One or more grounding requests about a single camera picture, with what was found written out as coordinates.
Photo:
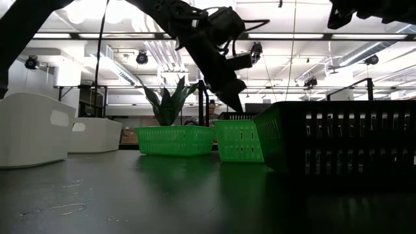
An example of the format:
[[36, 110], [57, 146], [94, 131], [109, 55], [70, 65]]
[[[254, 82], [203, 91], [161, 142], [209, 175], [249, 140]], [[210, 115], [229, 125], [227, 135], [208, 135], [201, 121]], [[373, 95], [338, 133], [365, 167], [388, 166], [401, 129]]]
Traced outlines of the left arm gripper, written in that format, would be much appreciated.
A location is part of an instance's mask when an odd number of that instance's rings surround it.
[[239, 93], [246, 85], [237, 78], [234, 70], [202, 32], [181, 35], [181, 45], [185, 47], [193, 61], [203, 73], [210, 91], [236, 112], [243, 112]]

